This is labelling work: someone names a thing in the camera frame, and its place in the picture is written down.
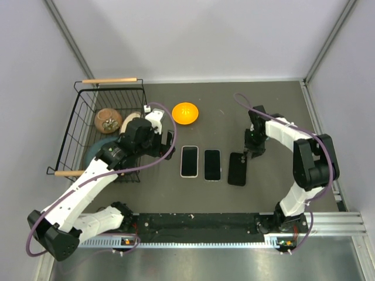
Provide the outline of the black phone case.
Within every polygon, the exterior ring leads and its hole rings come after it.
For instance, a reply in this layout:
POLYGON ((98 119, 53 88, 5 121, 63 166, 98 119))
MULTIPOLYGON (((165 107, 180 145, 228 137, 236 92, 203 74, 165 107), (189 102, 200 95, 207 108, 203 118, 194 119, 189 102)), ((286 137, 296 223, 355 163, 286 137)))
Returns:
POLYGON ((247 155, 244 153, 230 153, 229 173, 227 182, 233 186, 243 187, 247 178, 247 155))

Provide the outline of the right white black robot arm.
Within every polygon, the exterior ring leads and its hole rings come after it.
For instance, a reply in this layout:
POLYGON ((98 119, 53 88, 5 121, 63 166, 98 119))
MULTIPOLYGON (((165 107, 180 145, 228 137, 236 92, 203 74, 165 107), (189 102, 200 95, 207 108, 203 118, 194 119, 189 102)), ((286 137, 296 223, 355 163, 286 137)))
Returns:
POLYGON ((248 111, 251 127, 244 137, 245 154, 250 158, 265 153, 265 142, 273 139, 292 152, 294 183, 287 195, 277 203, 271 219, 259 216, 260 233, 287 232, 297 227, 305 207, 324 193, 339 175, 333 140, 328 134, 315 135, 299 129, 282 115, 268 115, 262 105, 248 111))

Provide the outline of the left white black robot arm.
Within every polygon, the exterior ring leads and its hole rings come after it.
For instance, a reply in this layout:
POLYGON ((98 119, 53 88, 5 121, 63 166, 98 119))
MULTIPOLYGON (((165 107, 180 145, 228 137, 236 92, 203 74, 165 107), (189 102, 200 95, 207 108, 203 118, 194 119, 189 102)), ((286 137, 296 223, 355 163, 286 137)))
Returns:
POLYGON ((28 217, 30 233, 25 250, 30 257, 49 253, 57 261, 73 254, 84 241, 109 230, 127 232, 133 224, 129 209, 114 203, 102 211, 83 214, 105 187, 121 174, 148 169, 171 158, 177 130, 161 142, 162 124, 152 118, 135 118, 116 140, 102 145, 81 176, 50 206, 28 217))

